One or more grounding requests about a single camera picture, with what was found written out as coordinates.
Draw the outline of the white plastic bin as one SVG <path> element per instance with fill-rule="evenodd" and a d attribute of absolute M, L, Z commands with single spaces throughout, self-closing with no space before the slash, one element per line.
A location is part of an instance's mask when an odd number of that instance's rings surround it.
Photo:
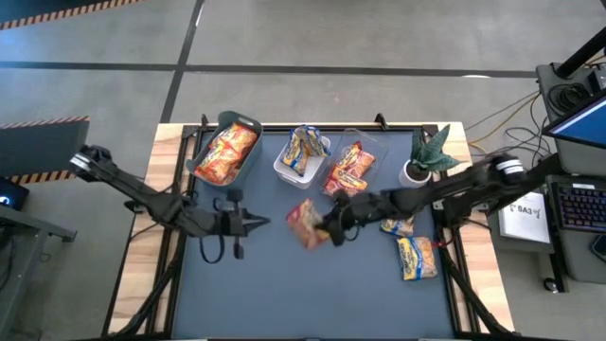
<path fill-rule="evenodd" d="M 322 136 L 322 140 L 324 141 L 325 144 L 328 145 L 328 147 L 330 147 L 330 140 L 327 137 Z M 300 177 L 293 170 L 291 170 L 290 168 L 288 168 L 287 166 L 285 166 L 284 164 L 282 164 L 280 162 L 280 156 L 284 152 L 288 142 L 285 144 L 282 151 L 279 153 L 278 157 L 276 158 L 276 161 L 274 162 L 274 170 L 275 170 L 277 176 L 284 182 L 286 182 L 296 188 L 307 189 L 311 185 L 312 180 L 319 173 L 321 166 L 323 165 L 323 163 L 325 162 L 325 160 L 328 157 L 310 156 L 309 155 L 305 174 L 302 177 Z"/>

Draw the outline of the dark smartphone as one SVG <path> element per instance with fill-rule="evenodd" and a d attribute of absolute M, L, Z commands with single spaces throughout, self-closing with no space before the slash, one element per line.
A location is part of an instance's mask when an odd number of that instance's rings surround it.
<path fill-rule="evenodd" d="M 606 263 L 606 234 L 596 236 L 590 243 L 589 249 L 594 256 Z"/>

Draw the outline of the computer monitor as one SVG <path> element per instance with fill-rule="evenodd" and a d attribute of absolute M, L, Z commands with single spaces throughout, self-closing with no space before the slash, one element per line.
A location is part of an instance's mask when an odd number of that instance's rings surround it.
<path fill-rule="evenodd" d="M 543 134 L 606 150 L 606 88 L 551 122 Z"/>

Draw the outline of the white paper sign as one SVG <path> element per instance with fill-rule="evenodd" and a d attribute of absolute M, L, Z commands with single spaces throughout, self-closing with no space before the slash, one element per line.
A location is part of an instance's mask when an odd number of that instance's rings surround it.
<path fill-rule="evenodd" d="M 551 243 L 544 196 L 529 192 L 498 211 L 502 237 L 530 242 Z"/>

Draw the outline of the black device with blue light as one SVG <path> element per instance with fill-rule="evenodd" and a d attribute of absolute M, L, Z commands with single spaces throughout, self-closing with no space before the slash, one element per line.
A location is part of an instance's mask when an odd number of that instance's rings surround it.
<path fill-rule="evenodd" d="M 20 211 L 25 205 L 29 190 L 0 177 L 0 206 L 6 206 Z"/>

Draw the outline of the grey side desk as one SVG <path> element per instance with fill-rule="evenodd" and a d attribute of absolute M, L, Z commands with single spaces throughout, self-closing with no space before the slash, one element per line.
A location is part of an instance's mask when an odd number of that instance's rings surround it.
<path fill-rule="evenodd" d="M 14 324 L 46 239 L 73 242 L 77 236 L 74 230 L 0 206 L 0 240 L 4 231 L 9 237 L 5 246 L 0 242 L 0 265 L 6 265 L 0 269 L 0 341 L 6 341 Z"/>

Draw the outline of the red Maruchan ramen pack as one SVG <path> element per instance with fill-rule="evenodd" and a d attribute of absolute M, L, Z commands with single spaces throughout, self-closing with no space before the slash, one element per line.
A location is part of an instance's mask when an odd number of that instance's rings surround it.
<path fill-rule="evenodd" d="M 355 177 L 361 178 L 375 161 L 376 157 L 366 152 L 360 141 L 356 141 L 344 149 L 336 166 Z"/>
<path fill-rule="evenodd" d="M 330 238 L 328 232 L 316 227 L 322 222 L 322 217 L 316 210 L 312 199 L 306 199 L 294 207 L 286 216 L 286 221 L 289 228 L 308 250 L 316 248 Z"/>
<path fill-rule="evenodd" d="M 343 191 L 347 196 L 352 197 L 361 191 L 366 190 L 367 182 L 358 178 L 346 170 L 333 167 L 323 185 L 323 192 L 332 196 L 338 191 Z"/>

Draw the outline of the hazard-striped floor mat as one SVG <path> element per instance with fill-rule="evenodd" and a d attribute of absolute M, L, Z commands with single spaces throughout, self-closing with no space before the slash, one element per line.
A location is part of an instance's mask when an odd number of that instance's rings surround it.
<path fill-rule="evenodd" d="M 84 116 L 0 124 L 0 178 L 17 185 L 74 179 L 69 161 L 89 123 Z"/>
<path fill-rule="evenodd" d="M 144 0 L 0 0 L 0 30 L 61 20 Z"/>

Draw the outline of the grey equipment cart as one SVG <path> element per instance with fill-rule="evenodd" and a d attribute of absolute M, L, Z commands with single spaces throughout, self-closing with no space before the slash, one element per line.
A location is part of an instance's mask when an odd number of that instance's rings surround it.
<path fill-rule="evenodd" d="M 572 112 L 601 91 L 591 91 L 586 80 L 591 72 L 589 68 L 578 69 L 569 78 L 561 79 L 555 73 L 557 67 L 558 65 L 553 63 L 536 67 L 549 124 Z M 556 182 L 591 184 L 606 188 L 606 150 L 554 139 L 558 151 L 540 165 L 544 168 L 545 184 L 548 188 L 567 273 L 570 278 L 577 281 L 606 284 L 606 263 L 594 256 L 589 249 L 590 243 L 596 236 L 606 233 L 561 229 L 550 189 L 550 185 Z"/>

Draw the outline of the black keyboard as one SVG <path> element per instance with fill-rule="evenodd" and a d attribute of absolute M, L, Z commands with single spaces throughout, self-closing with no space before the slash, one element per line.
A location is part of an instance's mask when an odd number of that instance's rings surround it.
<path fill-rule="evenodd" d="M 556 182 L 550 189 L 561 229 L 606 233 L 606 188 Z"/>

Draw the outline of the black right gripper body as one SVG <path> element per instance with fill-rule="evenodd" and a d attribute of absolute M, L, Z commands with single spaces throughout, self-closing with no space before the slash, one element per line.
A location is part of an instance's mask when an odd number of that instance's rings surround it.
<path fill-rule="evenodd" d="M 335 246 L 341 246 L 348 238 L 346 232 L 377 222 L 384 217 L 384 198 L 375 193 L 361 193 L 348 197 L 345 193 L 335 196 L 330 211 L 330 238 Z"/>

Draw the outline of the snake plant in white pot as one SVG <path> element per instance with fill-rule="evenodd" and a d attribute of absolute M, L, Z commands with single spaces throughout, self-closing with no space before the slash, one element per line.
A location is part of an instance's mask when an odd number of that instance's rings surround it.
<path fill-rule="evenodd" d="M 450 125 L 446 125 L 429 140 L 426 140 L 424 131 L 414 131 L 410 156 L 402 167 L 401 176 L 412 183 L 424 185 L 434 173 L 458 166 L 460 161 L 442 150 L 449 136 L 450 128 Z"/>

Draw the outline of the black pole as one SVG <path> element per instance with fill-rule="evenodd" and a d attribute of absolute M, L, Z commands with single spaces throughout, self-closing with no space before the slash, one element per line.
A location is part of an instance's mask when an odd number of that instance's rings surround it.
<path fill-rule="evenodd" d="M 587 42 L 555 69 L 556 75 L 561 79 L 569 78 L 574 72 L 588 62 L 592 56 L 596 55 L 600 49 L 605 47 L 606 42 Z"/>

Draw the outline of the grey-blue plastic bin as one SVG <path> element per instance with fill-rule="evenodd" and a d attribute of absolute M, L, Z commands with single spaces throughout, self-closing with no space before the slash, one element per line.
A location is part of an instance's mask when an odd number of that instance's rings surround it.
<path fill-rule="evenodd" d="M 207 155 L 207 153 L 209 151 L 209 144 L 212 142 L 212 140 L 216 137 L 220 137 L 221 132 L 224 131 L 225 129 L 229 128 L 233 123 L 238 123 L 240 125 L 243 125 L 249 129 L 251 129 L 258 135 L 258 139 L 257 139 L 256 143 L 250 149 L 248 149 L 244 153 L 240 153 L 241 162 L 238 166 L 238 172 L 236 174 L 236 177 L 231 182 L 227 183 L 226 185 L 214 185 L 214 184 L 207 182 L 202 177 L 196 175 L 194 173 L 194 171 L 195 171 L 195 168 L 201 164 L 201 162 Z M 221 188 L 221 189 L 241 187 L 242 183 L 244 182 L 244 179 L 246 178 L 246 176 L 248 175 L 248 173 L 250 172 L 250 170 L 255 165 L 256 161 L 258 160 L 258 156 L 260 154 L 261 145 L 262 145 L 262 141 L 261 141 L 262 134 L 263 134 L 263 128 L 262 128 L 261 124 L 258 121 L 256 121 L 255 119 L 252 119 L 251 117 L 246 117 L 244 115 L 241 115 L 241 114 L 233 112 L 233 111 L 221 112 L 219 114 L 218 126 L 212 130 L 212 134 L 210 135 L 208 140 L 206 140 L 204 142 L 201 149 L 197 153 L 195 153 L 194 158 L 186 161 L 186 168 L 190 173 L 192 173 L 193 175 L 195 175 L 196 177 L 198 177 L 199 179 L 201 179 L 203 182 L 210 185 L 211 187 Z"/>

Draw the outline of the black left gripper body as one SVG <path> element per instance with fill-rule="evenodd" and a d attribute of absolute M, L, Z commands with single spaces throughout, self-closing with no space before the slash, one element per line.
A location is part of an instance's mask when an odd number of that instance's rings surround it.
<path fill-rule="evenodd" d="M 226 200 L 215 199 L 215 210 L 220 216 L 220 234 L 234 238 L 233 253 L 237 260 L 244 258 L 241 238 L 245 236 L 240 201 L 243 199 L 241 189 L 230 189 Z"/>

